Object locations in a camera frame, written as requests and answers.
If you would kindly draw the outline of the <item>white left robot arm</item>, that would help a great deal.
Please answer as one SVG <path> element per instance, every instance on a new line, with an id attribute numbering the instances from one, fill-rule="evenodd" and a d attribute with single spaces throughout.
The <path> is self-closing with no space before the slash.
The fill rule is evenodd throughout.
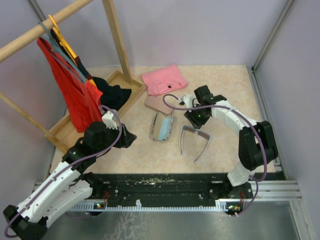
<path id="1" fill-rule="evenodd" d="M 49 177 L 17 206 L 8 205 L 3 215 L 8 230 L 22 240 L 40 240 L 48 228 L 71 207 L 88 198 L 99 198 L 104 192 L 103 181 L 93 172 L 86 173 L 97 158 L 114 148 L 128 148 L 137 139 L 124 124 L 107 127 L 96 121 L 83 137 L 69 148 Z"/>

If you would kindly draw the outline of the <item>grey blue frame sunglasses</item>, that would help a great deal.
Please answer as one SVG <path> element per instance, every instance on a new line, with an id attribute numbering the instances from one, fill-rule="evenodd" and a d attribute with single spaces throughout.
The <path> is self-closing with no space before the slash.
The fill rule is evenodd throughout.
<path id="1" fill-rule="evenodd" d="M 184 125 L 179 138 L 179 151 L 181 155 L 192 158 L 196 163 L 206 150 L 211 136 L 192 126 Z"/>

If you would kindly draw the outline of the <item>pink glasses case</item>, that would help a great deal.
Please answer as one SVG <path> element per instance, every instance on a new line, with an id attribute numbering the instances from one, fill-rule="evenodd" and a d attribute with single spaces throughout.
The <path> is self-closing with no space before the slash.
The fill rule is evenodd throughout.
<path id="1" fill-rule="evenodd" d="M 162 97 L 160 96 L 148 96 L 144 105 L 156 112 L 160 112 L 164 115 L 170 115 L 174 111 L 172 108 L 165 105 Z"/>

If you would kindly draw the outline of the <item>flag newspaper print glasses case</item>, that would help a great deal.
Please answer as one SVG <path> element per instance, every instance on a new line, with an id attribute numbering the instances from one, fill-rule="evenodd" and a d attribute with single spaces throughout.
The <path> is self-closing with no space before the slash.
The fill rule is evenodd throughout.
<path id="1" fill-rule="evenodd" d="M 167 141 L 171 134 L 173 120 L 172 114 L 164 115 L 157 112 L 152 121 L 150 137 L 157 142 Z"/>

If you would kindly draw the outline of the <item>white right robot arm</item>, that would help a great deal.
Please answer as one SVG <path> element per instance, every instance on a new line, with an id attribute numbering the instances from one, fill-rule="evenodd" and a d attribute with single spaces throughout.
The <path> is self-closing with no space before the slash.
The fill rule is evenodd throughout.
<path id="1" fill-rule="evenodd" d="M 181 104 L 188 108 L 184 116 L 193 128 L 199 130 L 213 117 L 238 136 L 239 163 L 227 174 L 228 182 L 223 185 L 227 197 L 235 198 L 241 192 L 241 185 L 258 167 L 278 157 L 272 125 L 266 120 L 259 122 L 243 115 L 226 97 L 213 95 L 206 85 L 194 90 L 194 95 L 184 95 Z"/>

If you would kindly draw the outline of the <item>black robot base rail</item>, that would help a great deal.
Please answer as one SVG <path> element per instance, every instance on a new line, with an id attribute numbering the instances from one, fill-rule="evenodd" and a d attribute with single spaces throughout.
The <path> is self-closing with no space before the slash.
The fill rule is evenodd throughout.
<path id="1" fill-rule="evenodd" d="M 67 208 L 73 212 L 224 211 L 239 212 L 251 199 L 274 201 L 283 196 L 284 177 L 269 173 L 260 183 L 240 186 L 225 173 L 98 174 L 96 189 Z"/>

